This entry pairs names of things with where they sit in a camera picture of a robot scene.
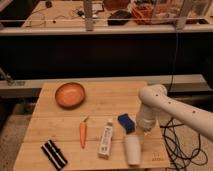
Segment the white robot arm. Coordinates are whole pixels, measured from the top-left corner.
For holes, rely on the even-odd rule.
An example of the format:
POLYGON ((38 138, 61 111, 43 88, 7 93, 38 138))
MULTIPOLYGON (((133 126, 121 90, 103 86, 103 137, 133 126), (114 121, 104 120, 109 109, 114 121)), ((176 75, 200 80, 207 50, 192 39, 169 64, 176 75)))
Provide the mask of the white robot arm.
POLYGON ((162 110, 213 142, 213 113, 176 101, 167 96, 164 85, 145 86, 139 90, 140 109, 136 114, 137 126, 144 132, 156 124, 155 110, 162 110))

